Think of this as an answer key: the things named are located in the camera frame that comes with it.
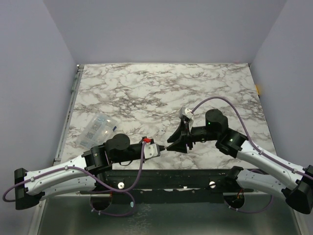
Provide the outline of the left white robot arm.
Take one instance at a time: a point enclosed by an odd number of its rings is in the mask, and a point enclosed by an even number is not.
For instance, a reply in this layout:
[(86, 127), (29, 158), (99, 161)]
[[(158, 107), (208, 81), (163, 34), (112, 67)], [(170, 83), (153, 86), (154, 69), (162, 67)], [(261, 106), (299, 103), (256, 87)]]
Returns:
[(125, 134), (116, 134), (102, 145), (94, 146), (83, 154), (62, 164), (37, 171), (24, 168), (15, 170), (15, 208), (25, 210), (48, 197), (74, 191), (103, 193), (107, 190), (124, 192), (126, 187), (114, 188), (104, 178), (113, 164), (159, 157), (164, 146), (153, 139), (142, 138), (131, 144)]

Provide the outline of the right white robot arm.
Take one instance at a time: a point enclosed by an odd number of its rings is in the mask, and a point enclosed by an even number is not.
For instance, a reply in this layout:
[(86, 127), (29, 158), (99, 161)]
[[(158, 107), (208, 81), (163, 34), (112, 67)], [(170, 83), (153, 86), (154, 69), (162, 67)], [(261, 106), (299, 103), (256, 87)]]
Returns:
[(193, 127), (191, 110), (179, 111), (180, 124), (168, 138), (168, 151), (187, 153), (197, 142), (215, 141), (215, 147), (225, 155), (248, 162), (265, 174), (233, 167), (225, 178), (229, 191), (255, 189), (285, 199), (292, 209), (310, 214), (313, 209), (313, 167), (288, 162), (257, 146), (246, 135), (228, 126), (228, 119), (218, 109), (205, 114), (205, 125)]

